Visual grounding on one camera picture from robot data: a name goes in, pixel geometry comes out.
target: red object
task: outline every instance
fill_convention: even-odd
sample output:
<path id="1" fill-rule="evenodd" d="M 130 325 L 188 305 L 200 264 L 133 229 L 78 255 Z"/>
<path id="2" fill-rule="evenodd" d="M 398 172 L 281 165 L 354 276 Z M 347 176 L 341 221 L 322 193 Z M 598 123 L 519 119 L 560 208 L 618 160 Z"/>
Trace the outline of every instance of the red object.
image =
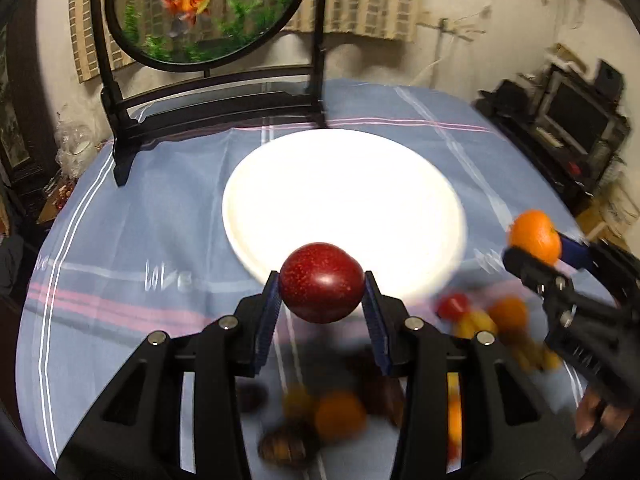
<path id="1" fill-rule="evenodd" d="M 573 176 L 580 176 L 582 174 L 582 170 L 580 170 L 580 166 L 575 162 L 569 162 L 569 173 Z"/>
<path id="2" fill-rule="evenodd" d="M 469 312 L 469 298 L 461 292 L 441 298 L 436 307 L 436 314 L 447 321 L 458 321 Z"/>
<path id="3" fill-rule="evenodd" d="M 332 323 L 347 317 L 362 300 L 364 272 L 340 247 L 316 242 L 289 255 L 278 284 L 282 301 L 296 316 Z"/>

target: plastic bag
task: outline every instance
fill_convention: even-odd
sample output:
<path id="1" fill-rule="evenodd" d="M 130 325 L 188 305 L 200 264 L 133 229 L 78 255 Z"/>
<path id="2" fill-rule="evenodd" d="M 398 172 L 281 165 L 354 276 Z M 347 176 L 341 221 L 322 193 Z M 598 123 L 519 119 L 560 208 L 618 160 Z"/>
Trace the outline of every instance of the plastic bag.
<path id="1" fill-rule="evenodd" d="M 61 122 L 55 137 L 59 147 L 56 161 L 62 173 L 71 178 L 80 177 L 98 153 L 91 130 L 81 122 Z"/>

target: television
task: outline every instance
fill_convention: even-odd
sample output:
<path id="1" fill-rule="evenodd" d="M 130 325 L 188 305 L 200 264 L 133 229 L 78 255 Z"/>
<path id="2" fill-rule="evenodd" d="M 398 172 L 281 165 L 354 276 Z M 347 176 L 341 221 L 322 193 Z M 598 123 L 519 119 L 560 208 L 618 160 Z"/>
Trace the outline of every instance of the television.
<path id="1" fill-rule="evenodd" d="M 593 153 L 599 140 L 606 140 L 615 127 L 611 113 L 559 72 L 552 77 L 538 122 L 583 155 Z"/>

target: white wall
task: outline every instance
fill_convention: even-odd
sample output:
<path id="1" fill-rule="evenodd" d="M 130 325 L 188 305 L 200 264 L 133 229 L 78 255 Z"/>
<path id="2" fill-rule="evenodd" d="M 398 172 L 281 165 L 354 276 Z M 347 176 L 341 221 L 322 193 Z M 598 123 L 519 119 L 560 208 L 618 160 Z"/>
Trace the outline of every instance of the white wall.
<path id="1" fill-rule="evenodd" d="M 423 0 L 425 10 L 450 21 L 478 12 L 487 0 Z M 72 59 L 67 0 L 38 0 L 38 47 L 52 120 L 82 118 L 108 134 L 99 102 L 99 82 L 79 84 Z M 444 41 L 446 58 L 440 63 L 438 89 L 472 100 L 478 89 L 491 89 L 516 72 L 528 72 L 542 62 L 543 49 L 553 40 L 555 0 L 495 0 L 491 19 L 481 24 L 487 34 L 472 44 L 450 37 Z M 351 77 L 386 84 L 408 84 L 433 61 L 437 31 L 419 27 L 417 41 L 402 44 L 354 36 L 331 35 L 328 77 Z M 273 44 L 241 60 L 239 66 L 288 64 L 306 60 L 305 38 L 284 35 Z M 191 75 L 162 73 L 139 65 L 116 73 L 123 93 L 135 94 Z M 419 82 L 427 85 L 428 75 Z"/>
<path id="2" fill-rule="evenodd" d="M 593 78 L 598 60 L 604 59 L 625 77 L 621 112 L 628 116 L 632 135 L 622 157 L 628 164 L 626 182 L 632 199 L 640 206 L 640 34 L 626 14 L 603 0 L 586 0 L 583 12 L 577 0 L 568 0 L 566 23 L 559 41 L 572 49 L 588 65 Z M 634 254 L 640 255 L 640 223 L 625 237 Z"/>

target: round fish tank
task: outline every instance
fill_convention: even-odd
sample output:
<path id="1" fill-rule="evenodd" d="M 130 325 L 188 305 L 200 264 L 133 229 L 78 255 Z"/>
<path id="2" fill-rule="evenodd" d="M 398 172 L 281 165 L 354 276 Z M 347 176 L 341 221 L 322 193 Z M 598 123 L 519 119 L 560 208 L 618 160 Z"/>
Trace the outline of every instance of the round fish tank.
<path id="1" fill-rule="evenodd" d="M 142 64 L 196 72 L 269 41 L 302 0 L 105 0 L 113 39 Z"/>

